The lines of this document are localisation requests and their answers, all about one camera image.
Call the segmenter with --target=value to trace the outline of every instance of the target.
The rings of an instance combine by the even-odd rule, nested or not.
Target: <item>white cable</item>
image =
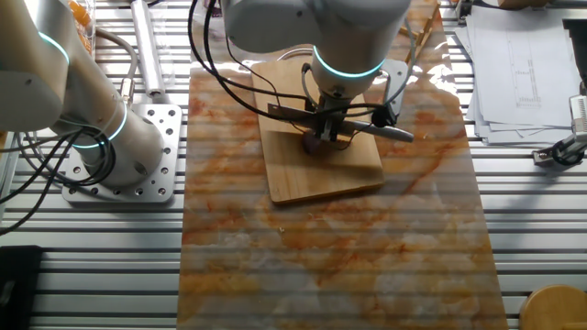
[[[410,27],[410,23],[407,21],[407,18],[404,20],[404,24],[405,24],[405,28],[407,29],[407,34],[410,38],[410,64],[408,65],[407,68],[407,74],[405,75],[405,79],[404,82],[402,82],[402,85],[397,89],[397,91],[395,91],[395,93],[387,100],[385,101],[385,105],[388,105],[389,103],[391,103],[393,100],[395,100],[395,98],[401,94],[405,87],[407,86],[407,82],[410,80],[410,77],[412,76],[412,73],[414,71],[414,65],[415,65],[415,39],[414,39],[414,33],[412,33],[412,28]]]
[[[303,55],[312,55],[312,54],[314,54],[314,51],[312,49],[294,49],[294,50],[290,50],[290,51],[286,52],[285,54],[283,54],[282,56],[280,56],[280,58],[277,59],[277,61],[285,61],[285,60],[288,60],[292,57],[303,56]]]

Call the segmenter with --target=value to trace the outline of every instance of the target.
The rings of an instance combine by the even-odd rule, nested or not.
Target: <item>mounting plate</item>
[[[389,74],[390,79],[385,87],[385,96],[383,100],[388,100],[402,86],[407,74],[407,64],[401,60],[386,60],[383,63],[382,70]],[[404,91],[399,93],[395,100],[392,101],[392,109],[396,116],[402,112],[404,103]]]
[[[172,104],[133,104],[132,111],[148,118],[163,137],[163,157],[157,169],[139,184],[110,188],[102,184],[70,189],[63,187],[61,195],[72,204],[164,204],[173,197],[177,167],[182,109]],[[166,131],[171,128],[172,134]],[[90,174],[85,169],[80,154],[72,149],[65,175],[73,180],[83,180]]]

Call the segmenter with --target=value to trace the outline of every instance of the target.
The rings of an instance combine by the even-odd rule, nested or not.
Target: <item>table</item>
[[[183,110],[186,124],[190,50],[186,36],[189,1],[168,0],[165,32],[171,46],[176,85],[169,101]],[[98,26],[136,46],[130,10],[123,2],[98,1]],[[471,99],[472,67],[453,30],[457,20],[448,2],[441,13],[450,47],[463,115]],[[129,56],[99,40],[96,60],[118,86]],[[136,103],[149,103],[138,75]],[[473,163],[511,328],[526,296],[548,284],[587,290],[587,165],[561,176],[536,168],[529,150],[485,147],[466,122]],[[168,208],[122,207],[111,213],[74,209],[54,187],[39,212],[0,245],[37,244],[49,252],[42,262],[32,329],[173,329],[179,280],[183,218],[185,139],[181,142],[176,198]],[[31,174],[17,161],[13,185]],[[36,202],[41,179],[6,206],[12,225]]]

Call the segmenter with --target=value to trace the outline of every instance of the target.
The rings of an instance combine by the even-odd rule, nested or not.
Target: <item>white paper sheet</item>
[[[472,13],[469,37],[484,120],[569,127],[569,97],[577,85],[560,15],[478,6]]]
[[[473,52],[471,49],[471,42],[469,41],[469,29],[467,27],[459,27],[455,29],[455,34],[459,38],[462,47],[467,51],[471,60],[473,60]]]
[[[520,124],[503,124],[503,123],[489,123],[492,131],[501,130],[536,130],[536,129],[551,129],[551,128],[562,128],[562,126],[541,126],[541,125],[520,125]]]
[[[491,132],[487,137],[490,144],[503,143],[549,143],[554,144],[567,138],[570,135],[570,129],[545,129],[536,134],[521,137],[516,131]]]

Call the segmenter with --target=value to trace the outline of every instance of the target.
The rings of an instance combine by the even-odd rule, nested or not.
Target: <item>orange marble pattern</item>
[[[256,116],[201,69],[190,88],[178,329],[507,329],[439,18],[375,192],[273,205]]]

